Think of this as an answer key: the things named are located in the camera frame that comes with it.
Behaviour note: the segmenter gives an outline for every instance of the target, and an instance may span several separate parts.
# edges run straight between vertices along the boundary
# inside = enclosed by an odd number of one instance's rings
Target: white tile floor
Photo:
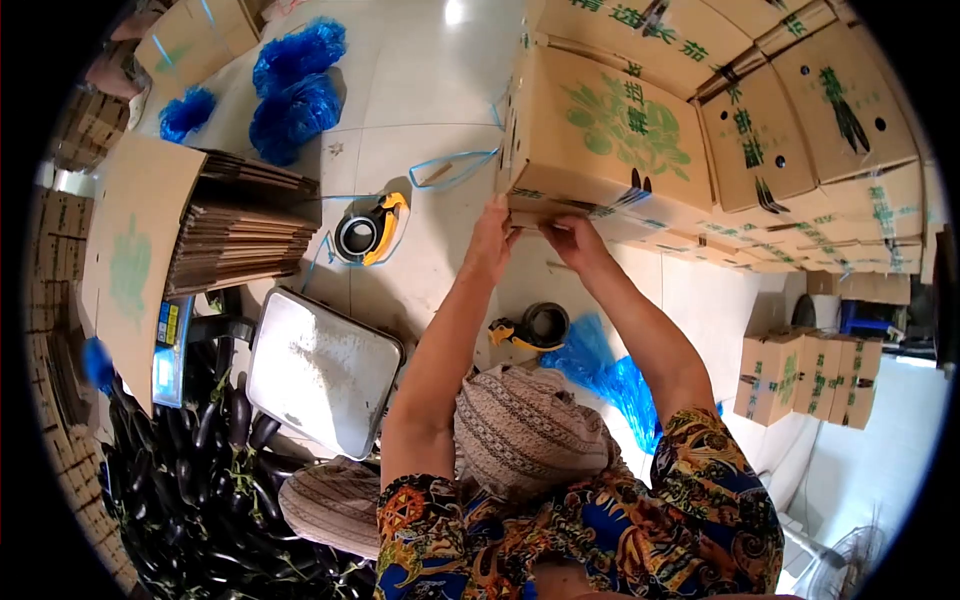
[[[281,0],[289,6],[289,0]],[[264,43],[301,28],[318,15],[340,20],[347,28],[348,50],[336,64],[335,77],[346,88],[340,123],[308,143],[292,167],[321,181],[322,193],[371,194],[405,181],[407,170],[427,159],[498,146],[501,131],[493,124],[490,103],[510,76],[511,55],[520,32],[522,3],[514,0],[366,0],[296,5],[273,18]],[[248,137],[257,99],[252,67],[261,46],[213,76],[207,86],[218,106],[206,126],[187,143],[256,156]],[[137,129],[156,134],[157,114],[169,99],[154,94]],[[414,189],[412,216],[403,242],[390,261],[370,269],[326,264],[325,252],[311,277],[286,283],[316,300],[408,338],[418,337],[440,306],[466,250],[473,221],[493,188],[492,162],[471,179],[446,191]],[[311,260],[324,233],[340,220],[348,203],[325,202],[311,216],[323,226],[305,258]],[[816,422],[791,416],[765,428],[732,414],[741,339],[748,329],[784,323],[805,286],[802,276],[757,276],[709,264],[692,264],[658,254],[617,246],[612,252],[637,287],[662,308],[689,337],[707,364],[714,395],[724,400],[724,421],[757,470],[773,473],[772,492],[786,506],[799,482],[815,435]],[[576,275],[550,267],[559,257],[542,238],[525,235],[498,286],[488,317],[519,316],[530,303],[552,300],[576,318],[597,310]],[[249,286],[245,312],[256,316],[272,281]],[[615,332],[614,351],[624,352]],[[491,349],[478,336],[477,364],[529,356],[507,348]],[[249,364],[238,350],[235,372]],[[626,421],[596,397],[578,398],[602,412],[624,456],[649,481],[651,457],[637,447]],[[307,441],[305,451],[324,454]]]

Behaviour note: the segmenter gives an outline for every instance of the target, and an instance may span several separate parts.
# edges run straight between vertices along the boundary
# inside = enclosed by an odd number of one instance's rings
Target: cardboard box
[[[805,212],[804,195],[816,193],[817,181],[773,67],[758,68],[702,111],[725,212],[777,205]]]
[[[910,303],[910,276],[851,273],[846,277],[840,277],[828,273],[807,273],[806,292],[839,296],[843,300],[864,300],[906,306]]]
[[[842,340],[823,331],[804,334],[804,352],[800,358],[800,376],[793,411],[827,420],[840,371]]]
[[[866,273],[918,275],[923,252],[919,238],[881,240],[843,247],[843,254],[852,270]]]
[[[607,52],[606,50],[601,50],[595,46],[587,46],[584,43],[574,41],[572,39],[566,39],[565,37],[549,36],[547,34],[534,34],[534,40],[535,43],[539,45],[557,48],[558,50],[564,50],[566,52],[572,52],[573,54],[582,56],[585,59],[606,64],[608,67],[626,73],[631,77],[638,77],[645,82],[650,82],[651,84],[670,92],[678,98],[689,98],[696,93],[696,89],[691,90],[687,86],[677,84],[677,82],[671,77],[671,74],[660,68],[657,63],[641,64],[613,52]]]
[[[755,46],[751,46],[730,63],[717,69],[717,72],[706,83],[697,88],[696,98],[708,102],[764,64],[767,64],[766,57]]]
[[[498,180],[510,188],[518,225],[616,214],[674,227],[710,211],[706,150],[691,105],[538,44],[523,50],[511,88]]]
[[[918,158],[893,92],[844,23],[804,39],[773,66],[797,111],[820,183]]]
[[[733,25],[750,37],[757,39],[776,27],[784,18],[796,12],[808,0],[704,0],[717,12],[726,16]]]
[[[649,0],[527,0],[527,27],[656,68],[687,90],[684,100],[714,69],[751,45],[748,36],[700,0],[672,0],[663,4],[665,11],[641,22],[649,5]]]
[[[934,160],[933,145],[930,144],[930,140],[926,136],[924,123],[920,115],[917,114],[917,111],[913,109],[913,105],[910,104],[910,96],[907,94],[906,88],[903,87],[897,71],[893,65],[890,64],[890,61],[887,60],[882,48],[880,48],[880,45],[865,25],[856,25],[855,27],[851,27],[850,31],[860,42],[863,49],[870,55],[874,65],[883,76],[883,81],[890,86],[890,91],[897,100],[897,106],[900,107],[900,111],[906,119],[910,134],[913,135],[913,141],[917,144],[917,152],[920,153],[920,159],[924,163],[932,162]]]
[[[836,395],[830,408],[831,423],[854,429],[867,427],[882,355],[883,343],[877,340],[854,339],[843,345]]]
[[[810,36],[836,20],[836,16],[823,0],[811,2],[788,14],[764,36],[756,41],[756,47],[764,55],[773,57],[801,39]]]
[[[745,337],[733,412],[770,425],[793,410],[803,349],[800,331]]]
[[[96,316],[97,336],[113,367],[152,414],[156,324],[180,217],[195,187],[208,189],[216,178],[245,198],[290,205],[315,200],[319,183],[255,160],[135,132],[120,139],[108,167],[85,250],[80,248],[81,305],[91,323]]]
[[[919,161],[823,186],[836,208],[814,219],[831,241],[906,238],[924,232],[924,180]]]
[[[241,0],[180,0],[133,55],[167,99],[182,96],[260,41],[259,15]]]

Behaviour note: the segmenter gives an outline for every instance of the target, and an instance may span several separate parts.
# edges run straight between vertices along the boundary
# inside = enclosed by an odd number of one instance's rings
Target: pile of eggplants
[[[110,395],[98,479],[142,585],[170,599],[372,597],[373,563],[283,521],[277,490],[305,463],[267,448],[279,423],[252,418],[204,344],[187,350],[184,408],[156,405],[151,419],[119,378]]]

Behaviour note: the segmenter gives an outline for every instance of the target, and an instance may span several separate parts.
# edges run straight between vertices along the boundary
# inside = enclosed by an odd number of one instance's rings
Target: woman's left hand
[[[522,231],[511,227],[506,195],[495,194],[487,201],[483,214],[473,226],[461,273],[488,276],[496,285],[510,260],[510,248]]]

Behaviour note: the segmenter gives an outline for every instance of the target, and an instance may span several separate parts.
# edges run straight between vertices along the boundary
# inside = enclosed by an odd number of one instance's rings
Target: woman's hand
[[[550,242],[566,266],[583,276],[613,261],[603,238],[584,217],[567,215],[540,224],[540,233]]]
[[[510,248],[522,232],[520,228],[512,229],[510,223],[507,197],[495,194],[473,226],[461,273],[488,276],[496,285],[510,259]]]

